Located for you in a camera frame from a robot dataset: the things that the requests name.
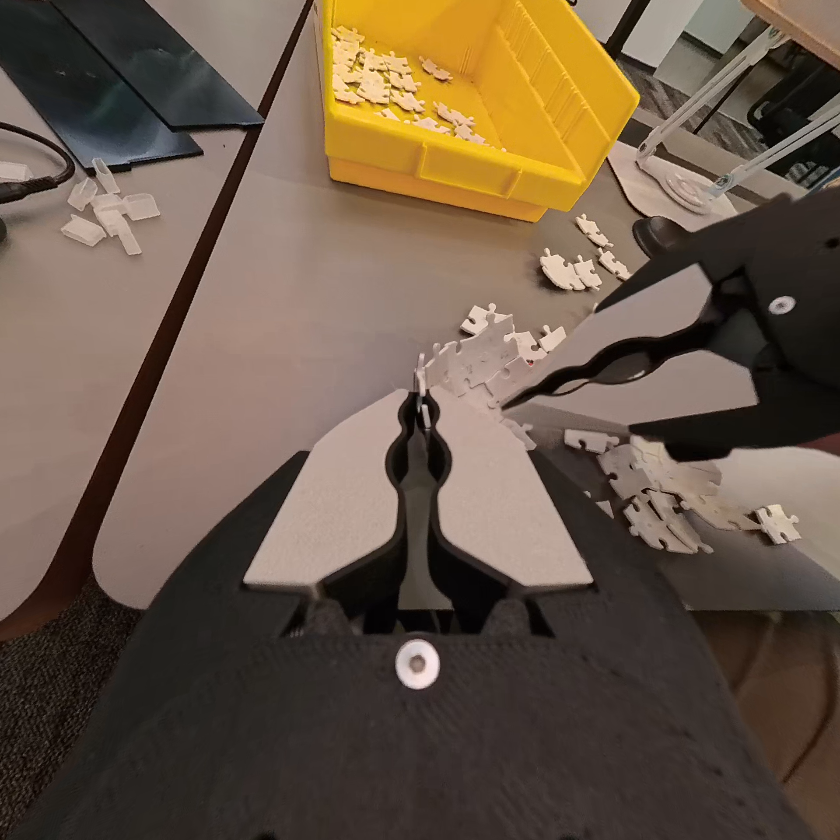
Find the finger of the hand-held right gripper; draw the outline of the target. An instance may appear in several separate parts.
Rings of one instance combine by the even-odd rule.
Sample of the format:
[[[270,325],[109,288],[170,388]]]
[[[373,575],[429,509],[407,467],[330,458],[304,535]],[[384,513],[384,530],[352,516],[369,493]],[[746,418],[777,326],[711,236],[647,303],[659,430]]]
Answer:
[[[519,424],[630,430],[757,405],[749,368],[706,336],[625,338],[591,355],[571,340],[533,363],[507,363],[507,417]]]
[[[582,347],[591,355],[625,338],[688,336],[699,325],[711,292],[701,268],[690,266],[610,306],[603,301],[563,342],[571,340],[566,348]]]

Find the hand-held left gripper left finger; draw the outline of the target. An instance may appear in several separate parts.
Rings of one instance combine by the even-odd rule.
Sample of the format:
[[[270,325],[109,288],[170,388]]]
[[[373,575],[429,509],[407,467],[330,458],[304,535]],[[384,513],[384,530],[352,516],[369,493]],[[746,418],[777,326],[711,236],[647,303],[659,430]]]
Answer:
[[[414,394],[398,389],[325,434],[248,567],[255,590],[396,594],[406,572]]]

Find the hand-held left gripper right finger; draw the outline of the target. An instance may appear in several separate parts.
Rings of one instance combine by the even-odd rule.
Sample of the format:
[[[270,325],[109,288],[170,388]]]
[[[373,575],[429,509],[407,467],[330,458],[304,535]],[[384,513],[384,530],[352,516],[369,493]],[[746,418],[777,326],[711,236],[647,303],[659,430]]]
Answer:
[[[513,432],[444,387],[437,408],[443,449],[437,520],[444,542],[505,584],[557,591],[593,583],[580,551]]]

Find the curved assembled puzzle sheet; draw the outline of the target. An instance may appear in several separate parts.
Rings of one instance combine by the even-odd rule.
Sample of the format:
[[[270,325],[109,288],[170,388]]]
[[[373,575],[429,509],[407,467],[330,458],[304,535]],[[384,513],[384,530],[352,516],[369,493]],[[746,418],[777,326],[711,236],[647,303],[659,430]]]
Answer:
[[[517,332],[513,326],[511,315],[496,312],[481,334],[445,345],[437,343],[429,361],[424,353],[418,355],[414,371],[415,418],[423,433],[432,427],[428,395],[432,388],[439,387],[501,423],[525,449],[536,447],[529,436],[529,426],[502,418],[501,403],[550,354],[541,351],[530,332]]]

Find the curved joined puzzle section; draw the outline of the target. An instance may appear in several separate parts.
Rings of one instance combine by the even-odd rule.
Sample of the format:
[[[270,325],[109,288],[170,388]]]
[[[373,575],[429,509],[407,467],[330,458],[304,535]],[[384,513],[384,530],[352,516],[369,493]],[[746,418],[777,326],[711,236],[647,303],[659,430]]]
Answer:
[[[539,258],[542,273],[557,288],[564,291],[585,291],[587,286],[578,277],[571,264],[568,264],[561,255],[551,252],[545,248]]]

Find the black round stand base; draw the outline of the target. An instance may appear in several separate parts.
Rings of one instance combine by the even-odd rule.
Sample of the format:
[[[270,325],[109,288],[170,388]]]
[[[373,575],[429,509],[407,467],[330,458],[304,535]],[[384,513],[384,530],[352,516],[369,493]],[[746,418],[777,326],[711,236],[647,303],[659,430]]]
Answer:
[[[639,218],[632,225],[633,237],[648,258],[682,246],[692,232],[663,216]]]

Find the black office chair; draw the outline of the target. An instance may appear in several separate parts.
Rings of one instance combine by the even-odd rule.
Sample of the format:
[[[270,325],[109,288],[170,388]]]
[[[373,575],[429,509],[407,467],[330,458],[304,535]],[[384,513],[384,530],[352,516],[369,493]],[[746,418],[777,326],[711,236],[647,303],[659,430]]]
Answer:
[[[748,121],[770,148],[787,139],[810,122],[811,116],[834,99],[839,92],[838,70],[809,54],[800,54],[792,68],[748,111]],[[804,186],[839,164],[838,129],[830,129],[817,139],[771,164],[769,172],[791,177]]]

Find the yellow plastic bin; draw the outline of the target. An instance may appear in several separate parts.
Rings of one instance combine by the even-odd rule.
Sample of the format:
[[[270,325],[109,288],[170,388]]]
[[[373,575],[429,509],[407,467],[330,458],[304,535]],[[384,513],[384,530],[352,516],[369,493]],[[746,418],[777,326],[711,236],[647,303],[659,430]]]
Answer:
[[[569,211],[638,94],[566,2],[318,2],[324,143],[336,182],[535,223]],[[423,56],[455,81],[425,99],[472,115],[486,148],[376,118],[332,91],[331,27],[377,51]]]

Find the light wooden table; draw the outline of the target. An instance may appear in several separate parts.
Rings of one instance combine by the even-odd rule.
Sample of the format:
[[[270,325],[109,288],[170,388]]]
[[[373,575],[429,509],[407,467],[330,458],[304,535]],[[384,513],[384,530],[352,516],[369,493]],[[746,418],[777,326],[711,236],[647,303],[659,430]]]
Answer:
[[[838,56],[838,1],[742,1],[741,4],[825,61]]]

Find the pile of clear plastic caps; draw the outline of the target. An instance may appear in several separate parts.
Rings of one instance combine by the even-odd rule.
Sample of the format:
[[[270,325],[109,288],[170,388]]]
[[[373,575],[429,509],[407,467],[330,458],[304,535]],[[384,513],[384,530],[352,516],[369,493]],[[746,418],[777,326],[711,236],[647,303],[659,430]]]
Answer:
[[[76,184],[67,199],[75,213],[60,228],[69,240],[94,247],[106,238],[116,238],[127,256],[143,251],[131,223],[161,216],[153,195],[123,195],[109,164],[99,157],[92,159],[93,177]]]

